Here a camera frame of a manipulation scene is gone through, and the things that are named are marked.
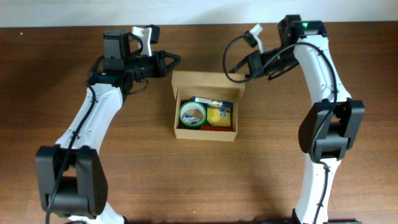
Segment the green tape roll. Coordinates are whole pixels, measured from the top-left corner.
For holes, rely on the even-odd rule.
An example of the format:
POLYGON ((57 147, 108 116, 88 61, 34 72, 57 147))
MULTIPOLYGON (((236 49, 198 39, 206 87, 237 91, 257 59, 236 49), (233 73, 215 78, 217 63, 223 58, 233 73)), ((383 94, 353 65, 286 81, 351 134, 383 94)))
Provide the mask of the green tape roll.
POLYGON ((178 113, 183 126, 188 129, 199 129, 206 122, 206 108, 196 101, 184 103, 178 113))

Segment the blue white marker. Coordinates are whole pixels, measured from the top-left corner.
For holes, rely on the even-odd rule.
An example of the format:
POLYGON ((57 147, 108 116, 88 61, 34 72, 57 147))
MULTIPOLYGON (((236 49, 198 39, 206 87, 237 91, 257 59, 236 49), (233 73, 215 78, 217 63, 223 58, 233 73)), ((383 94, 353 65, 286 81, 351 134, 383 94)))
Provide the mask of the blue white marker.
POLYGON ((198 96, 194 96, 192 98, 193 101, 198 102, 198 103, 203 103, 207 105, 214 105, 214 106, 224 106, 227 108, 233 108, 233 103, 227 102, 227 101, 218 101, 218 100, 211 100, 208 98, 202 98, 198 96))

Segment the yellow sticky note pad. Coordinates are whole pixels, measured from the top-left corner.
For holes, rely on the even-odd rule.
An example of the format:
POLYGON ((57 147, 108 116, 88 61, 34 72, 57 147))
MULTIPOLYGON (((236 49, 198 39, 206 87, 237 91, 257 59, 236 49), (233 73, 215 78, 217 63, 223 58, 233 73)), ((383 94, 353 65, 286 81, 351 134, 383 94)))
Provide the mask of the yellow sticky note pad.
POLYGON ((230 127, 231 112, 207 109, 206 120, 211 126, 230 127))

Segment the blue ballpoint pen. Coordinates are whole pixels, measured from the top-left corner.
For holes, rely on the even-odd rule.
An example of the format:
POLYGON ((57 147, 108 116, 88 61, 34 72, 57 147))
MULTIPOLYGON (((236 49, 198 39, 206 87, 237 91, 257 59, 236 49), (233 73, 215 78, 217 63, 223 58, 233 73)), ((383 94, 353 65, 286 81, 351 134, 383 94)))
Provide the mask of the blue ballpoint pen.
POLYGON ((231 108, 225 106, 218 106, 218 105, 208 105, 208 110, 219 110, 219 111, 231 111, 231 108))

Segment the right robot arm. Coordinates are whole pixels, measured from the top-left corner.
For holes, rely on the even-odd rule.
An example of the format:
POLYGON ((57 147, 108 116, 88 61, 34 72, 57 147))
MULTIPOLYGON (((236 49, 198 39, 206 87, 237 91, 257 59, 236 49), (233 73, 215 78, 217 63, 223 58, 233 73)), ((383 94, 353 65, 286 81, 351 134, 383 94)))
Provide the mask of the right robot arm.
POLYGON ((300 15, 285 16, 278 24, 280 47, 266 51, 259 38, 260 24, 240 37, 258 50, 245 56, 226 77, 247 65, 242 82, 267 77, 273 80, 293 68, 302 68, 312 107, 298 130, 305 157, 303 185, 298 204, 282 223, 329 223, 328 202, 333 179, 346 152, 354 144, 364 117, 364 103, 354 100, 334 66, 328 33, 322 21, 304 21, 300 15))

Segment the small blue white box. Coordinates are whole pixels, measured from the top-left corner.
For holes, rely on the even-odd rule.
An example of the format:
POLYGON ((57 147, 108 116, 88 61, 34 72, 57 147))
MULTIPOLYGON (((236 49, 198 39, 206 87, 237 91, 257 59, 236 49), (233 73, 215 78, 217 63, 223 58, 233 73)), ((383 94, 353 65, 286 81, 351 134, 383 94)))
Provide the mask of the small blue white box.
POLYGON ((194 126, 200 122, 200 119, 190 114, 184 114, 182 117, 182 121, 186 125, 194 126))

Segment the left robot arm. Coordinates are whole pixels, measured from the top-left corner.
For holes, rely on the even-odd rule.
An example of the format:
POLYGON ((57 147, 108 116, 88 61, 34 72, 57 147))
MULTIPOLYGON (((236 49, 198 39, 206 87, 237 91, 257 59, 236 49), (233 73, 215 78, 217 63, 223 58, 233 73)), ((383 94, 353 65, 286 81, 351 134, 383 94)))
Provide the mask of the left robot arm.
POLYGON ((69 128, 53 146, 36 155, 40 204, 45 222, 51 214, 70 223, 127 223, 108 202, 108 183, 99 151, 116 113, 133 83, 168 75, 181 61, 176 54, 153 51, 160 28, 109 29, 103 32, 104 54, 88 72, 86 96, 69 128))

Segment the brown cardboard box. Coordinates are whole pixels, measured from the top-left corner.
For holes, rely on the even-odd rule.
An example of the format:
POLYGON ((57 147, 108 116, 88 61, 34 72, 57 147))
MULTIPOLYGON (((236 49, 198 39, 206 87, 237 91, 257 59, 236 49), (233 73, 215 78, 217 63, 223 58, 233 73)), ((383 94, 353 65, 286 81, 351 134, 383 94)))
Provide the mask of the brown cardboard box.
POLYGON ((176 99, 174 133, 177 139, 233 142, 238 133, 238 101, 243 96, 245 84, 230 81, 224 73, 174 71, 172 88, 176 99), (208 98, 233 104, 231 125, 227 131, 217 128, 185 127, 180 121, 180 108, 193 97, 208 98))

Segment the red utility knife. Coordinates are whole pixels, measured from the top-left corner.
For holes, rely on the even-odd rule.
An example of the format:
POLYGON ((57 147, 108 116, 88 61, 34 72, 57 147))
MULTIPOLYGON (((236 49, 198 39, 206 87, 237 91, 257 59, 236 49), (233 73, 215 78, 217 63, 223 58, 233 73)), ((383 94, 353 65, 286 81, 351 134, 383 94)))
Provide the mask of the red utility knife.
POLYGON ((203 125, 200 127, 201 131, 232 131, 230 127, 222 127, 222 126, 210 126, 210 125, 203 125))

